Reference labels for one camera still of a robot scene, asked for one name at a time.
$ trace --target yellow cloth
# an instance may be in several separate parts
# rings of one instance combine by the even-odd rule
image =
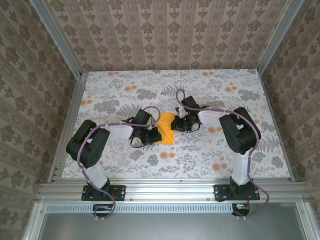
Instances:
[[[156,123],[158,131],[161,134],[161,141],[157,144],[173,144],[174,131],[171,130],[171,123],[175,119],[175,114],[172,112],[161,112],[159,121]]]

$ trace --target table surface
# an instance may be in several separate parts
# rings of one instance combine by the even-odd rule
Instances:
[[[255,178],[289,178],[260,78],[255,69],[150,70],[90,72],[74,132],[84,120],[118,123],[140,108],[156,106],[175,113],[177,89],[185,89],[200,105],[247,109],[261,132],[253,154]],[[150,110],[156,118],[156,111]],[[107,142],[99,160],[109,178],[223,178],[233,171],[233,155],[218,125],[202,125],[193,133],[174,133],[174,144],[130,147],[129,140]],[[82,178],[68,155],[64,178]]]

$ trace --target floral wallpaper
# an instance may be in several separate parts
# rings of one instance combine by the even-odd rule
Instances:
[[[304,1],[262,75],[298,181],[320,220],[320,1]]]
[[[89,72],[74,131],[87,119],[98,124],[119,123],[147,106],[177,114],[178,89],[184,89],[186,97],[193,96],[200,106],[246,108],[261,131],[251,175],[290,177],[256,69]],[[155,110],[148,112],[157,118]],[[136,141],[132,145],[141,146]],[[108,141],[99,163],[109,178],[228,178],[233,161],[220,123],[213,122],[192,133],[175,132],[173,144],[133,148],[127,139]],[[83,178],[70,156],[62,177]]]
[[[28,0],[0,1],[0,239],[23,235],[75,79]]]
[[[288,0],[45,0],[82,71],[254,69]]]

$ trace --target purple cable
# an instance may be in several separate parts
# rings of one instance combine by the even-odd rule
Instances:
[[[104,219],[104,218],[108,218],[116,209],[116,201],[115,199],[110,195],[110,193],[100,189],[99,187],[97,187],[93,182],[91,182],[90,178],[88,177],[88,175],[86,174],[86,172],[84,171],[84,166],[80,163],[80,156],[81,156],[81,153],[82,153],[82,150],[84,149],[87,141],[89,140],[89,138],[91,137],[91,135],[99,128],[102,128],[102,127],[106,127],[106,126],[121,126],[121,125],[126,125],[126,126],[134,126],[134,127],[150,127],[150,126],[154,126],[160,119],[161,117],[161,112],[160,110],[155,107],[155,106],[147,106],[146,108],[144,108],[143,110],[145,109],[148,109],[148,108],[153,108],[153,109],[156,109],[158,111],[158,118],[157,120],[154,122],[154,123],[150,123],[150,124],[132,124],[132,123],[126,123],[126,122],[120,122],[120,123],[108,123],[108,124],[101,124],[101,125],[97,125],[96,127],[94,127],[90,132],[89,134],[84,138],[83,140],[83,143],[81,144],[80,146],[80,149],[79,149],[79,152],[76,156],[76,163],[78,165],[78,167],[81,169],[81,172],[83,174],[83,176],[85,177],[85,179],[88,181],[88,183],[94,188],[96,189],[97,191],[107,195],[111,200],[112,200],[112,209],[111,211],[109,212],[109,214],[106,216],[106,217],[98,217],[96,212],[97,212],[97,209],[100,209],[100,208],[103,208],[104,206],[98,206],[94,209],[94,212],[93,212],[93,215],[96,217],[96,218],[100,218],[100,219]]]
[[[254,213],[250,214],[250,215],[247,215],[247,216],[243,216],[241,213],[237,212],[237,211],[234,211],[236,214],[238,214],[239,216],[241,217],[246,217],[246,218],[250,218],[250,217],[253,217],[254,215],[256,215],[257,213],[259,213],[266,205],[267,203],[269,202],[269,194],[264,190],[262,189],[260,186],[258,186],[256,183],[254,183],[254,181],[252,180],[251,176],[250,176],[250,168],[251,168],[251,156],[252,156],[252,153],[257,149],[258,147],[258,144],[259,144],[259,135],[258,135],[258,131],[256,130],[256,128],[254,127],[254,125],[247,119],[245,118],[244,116],[242,116],[241,114],[237,113],[237,112],[234,112],[234,111],[231,111],[231,110],[223,110],[223,109],[215,109],[215,108],[191,108],[191,107],[188,107],[188,106],[185,106],[183,105],[183,103],[178,99],[178,93],[179,92],[182,92],[183,93],[183,99],[185,99],[186,97],[186,93],[183,89],[178,89],[175,93],[175,98],[177,100],[177,102],[182,106],[184,107],[185,109],[189,109],[189,110],[194,110],[194,111],[213,111],[213,112],[218,112],[218,113],[227,113],[227,114],[233,114],[233,115],[236,115],[237,117],[241,118],[242,120],[244,120],[253,130],[254,134],[255,134],[255,137],[256,137],[256,143],[254,145],[254,147],[251,149],[251,151],[249,152],[249,155],[248,155],[248,166],[247,166],[247,170],[246,170],[246,174],[250,180],[250,182],[256,187],[258,188],[259,190],[261,190],[265,195],[266,195],[266,200],[264,202],[264,204]]]

